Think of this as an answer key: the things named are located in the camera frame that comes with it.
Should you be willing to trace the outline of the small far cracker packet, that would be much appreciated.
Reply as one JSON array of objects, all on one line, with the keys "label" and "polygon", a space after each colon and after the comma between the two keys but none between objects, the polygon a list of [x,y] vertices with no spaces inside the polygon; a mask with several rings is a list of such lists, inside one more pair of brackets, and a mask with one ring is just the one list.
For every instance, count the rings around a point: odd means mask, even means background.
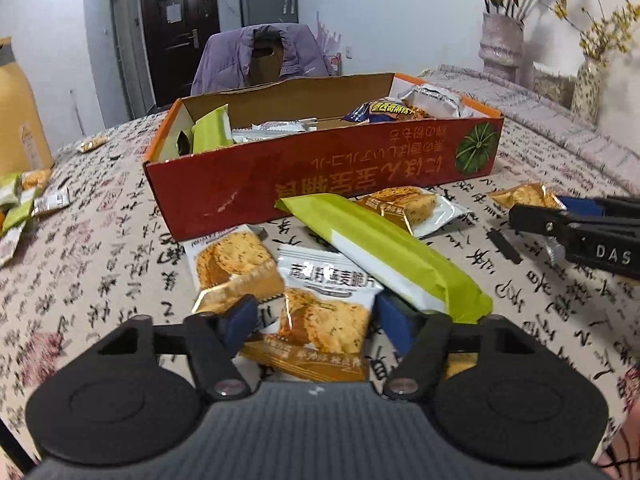
[{"label": "small far cracker packet", "polygon": [[97,148],[100,148],[102,145],[107,144],[107,142],[107,136],[94,136],[93,138],[82,140],[76,146],[76,151],[81,154],[87,154],[96,150]]}]

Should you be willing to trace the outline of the dark entrance door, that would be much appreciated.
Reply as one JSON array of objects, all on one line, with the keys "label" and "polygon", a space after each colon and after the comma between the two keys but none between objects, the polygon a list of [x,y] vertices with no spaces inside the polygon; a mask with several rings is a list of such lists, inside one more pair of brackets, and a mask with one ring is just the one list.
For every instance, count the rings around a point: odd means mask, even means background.
[{"label": "dark entrance door", "polygon": [[188,96],[210,36],[220,32],[217,0],[140,0],[155,104]]}]

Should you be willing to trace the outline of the cracker packet with text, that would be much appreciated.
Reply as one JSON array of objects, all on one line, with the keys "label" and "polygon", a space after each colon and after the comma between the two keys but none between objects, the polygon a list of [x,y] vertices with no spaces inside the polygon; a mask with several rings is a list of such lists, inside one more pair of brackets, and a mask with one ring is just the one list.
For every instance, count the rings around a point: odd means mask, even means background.
[{"label": "cracker packet with text", "polygon": [[278,320],[242,356],[313,382],[368,380],[362,347],[382,284],[339,252],[298,246],[280,248],[278,272]]}]

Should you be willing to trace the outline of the small green packet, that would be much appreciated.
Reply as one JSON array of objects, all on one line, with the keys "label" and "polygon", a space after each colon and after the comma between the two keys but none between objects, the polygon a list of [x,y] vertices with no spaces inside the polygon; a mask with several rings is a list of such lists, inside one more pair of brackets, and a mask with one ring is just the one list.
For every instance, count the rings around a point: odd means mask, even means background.
[{"label": "small green packet", "polygon": [[20,201],[16,206],[11,208],[4,218],[1,228],[1,233],[4,234],[14,226],[18,226],[25,220],[30,218],[32,214],[32,206],[34,206],[34,200],[36,198],[38,188],[29,188],[23,191],[20,197]]}]

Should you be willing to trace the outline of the yellow thermos bottle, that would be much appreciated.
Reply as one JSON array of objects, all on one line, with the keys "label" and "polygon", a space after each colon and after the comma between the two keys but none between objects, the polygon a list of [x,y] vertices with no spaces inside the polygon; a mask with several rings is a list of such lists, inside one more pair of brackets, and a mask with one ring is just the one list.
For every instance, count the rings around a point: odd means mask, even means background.
[{"label": "yellow thermos bottle", "polygon": [[0,171],[50,169],[54,160],[34,92],[17,63],[11,37],[1,39],[0,56]]}]

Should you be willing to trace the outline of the long green snack pack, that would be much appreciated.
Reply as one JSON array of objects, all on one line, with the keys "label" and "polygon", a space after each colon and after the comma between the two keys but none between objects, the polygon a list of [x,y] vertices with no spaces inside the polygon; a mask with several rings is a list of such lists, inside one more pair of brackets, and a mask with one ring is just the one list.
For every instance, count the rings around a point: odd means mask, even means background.
[{"label": "long green snack pack", "polygon": [[234,144],[228,114],[228,105],[217,107],[192,127],[192,153],[201,154],[226,148]]}]

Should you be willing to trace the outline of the orange cardboard snack box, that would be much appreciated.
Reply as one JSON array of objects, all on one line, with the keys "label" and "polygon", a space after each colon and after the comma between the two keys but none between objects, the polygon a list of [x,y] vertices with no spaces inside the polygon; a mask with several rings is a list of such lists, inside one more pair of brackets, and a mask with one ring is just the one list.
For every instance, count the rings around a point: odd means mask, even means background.
[{"label": "orange cardboard snack box", "polygon": [[[281,198],[345,197],[399,185],[428,186],[490,174],[503,114],[467,96],[477,116],[350,124],[357,106],[420,84],[404,74],[297,78],[178,99],[145,153],[143,169],[160,212],[182,242],[242,223],[282,217]],[[226,106],[233,128],[317,119],[313,132],[180,155],[180,133]]]}]

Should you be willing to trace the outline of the white packet near tangerines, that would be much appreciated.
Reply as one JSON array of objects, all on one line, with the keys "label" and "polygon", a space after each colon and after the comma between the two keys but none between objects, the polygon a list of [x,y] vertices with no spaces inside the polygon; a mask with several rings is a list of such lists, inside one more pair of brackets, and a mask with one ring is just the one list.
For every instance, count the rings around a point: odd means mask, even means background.
[{"label": "white packet near tangerines", "polygon": [[22,237],[26,221],[23,221],[3,234],[0,240],[0,266],[5,266],[14,256]]}]

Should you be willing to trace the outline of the speckled small vase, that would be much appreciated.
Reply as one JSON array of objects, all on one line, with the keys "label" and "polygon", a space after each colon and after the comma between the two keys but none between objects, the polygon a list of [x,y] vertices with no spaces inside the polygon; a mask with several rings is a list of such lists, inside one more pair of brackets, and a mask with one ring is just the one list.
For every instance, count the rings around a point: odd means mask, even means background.
[{"label": "speckled small vase", "polygon": [[570,109],[579,118],[593,125],[598,121],[603,79],[602,64],[586,56],[577,72]]}]

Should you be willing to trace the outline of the cracker packet by box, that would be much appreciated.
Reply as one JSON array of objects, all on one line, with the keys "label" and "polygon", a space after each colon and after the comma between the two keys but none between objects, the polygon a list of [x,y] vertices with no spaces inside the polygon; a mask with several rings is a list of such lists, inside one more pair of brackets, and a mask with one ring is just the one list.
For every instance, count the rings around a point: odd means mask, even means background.
[{"label": "cracker packet by box", "polygon": [[416,238],[429,236],[469,212],[444,196],[416,186],[384,188],[358,198],[356,203]]}]

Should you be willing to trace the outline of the pink ribbed flower vase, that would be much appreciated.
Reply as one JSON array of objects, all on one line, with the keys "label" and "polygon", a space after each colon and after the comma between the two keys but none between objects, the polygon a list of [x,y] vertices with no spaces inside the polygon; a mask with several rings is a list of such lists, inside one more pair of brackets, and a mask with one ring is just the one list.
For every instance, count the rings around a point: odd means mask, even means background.
[{"label": "pink ribbed flower vase", "polygon": [[514,82],[524,54],[524,26],[515,18],[485,13],[478,56],[488,74]]}]

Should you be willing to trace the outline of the blue yellow chip bag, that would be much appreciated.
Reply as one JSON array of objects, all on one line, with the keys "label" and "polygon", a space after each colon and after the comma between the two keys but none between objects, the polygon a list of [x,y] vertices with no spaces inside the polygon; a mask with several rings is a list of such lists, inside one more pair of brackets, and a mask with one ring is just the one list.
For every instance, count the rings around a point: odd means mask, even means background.
[{"label": "blue yellow chip bag", "polygon": [[344,122],[374,124],[375,122],[410,122],[431,118],[420,107],[405,106],[401,101],[379,99],[363,103],[343,117]]}]

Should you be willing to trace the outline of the purple jacket on chair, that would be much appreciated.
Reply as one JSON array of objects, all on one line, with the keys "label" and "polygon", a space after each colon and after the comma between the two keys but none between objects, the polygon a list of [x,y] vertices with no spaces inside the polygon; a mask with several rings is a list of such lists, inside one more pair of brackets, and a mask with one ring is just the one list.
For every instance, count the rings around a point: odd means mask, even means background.
[{"label": "purple jacket on chair", "polygon": [[199,96],[334,70],[308,26],[261,24],[209,37],[191,86]]}]

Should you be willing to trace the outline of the white snack packet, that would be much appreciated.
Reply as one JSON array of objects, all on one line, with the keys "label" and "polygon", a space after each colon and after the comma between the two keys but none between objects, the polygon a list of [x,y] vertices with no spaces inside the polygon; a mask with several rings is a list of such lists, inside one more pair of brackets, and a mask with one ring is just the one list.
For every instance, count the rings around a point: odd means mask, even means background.
[{"label": "white snack packet", "polygon": [[277,139],[281,136],[313,132],[317,130],[317,126],[317,118],[282,120],[282,122],[276,120],[275,122],[251,125],[247,128],[232,129],[231,139],[235,144]]}]

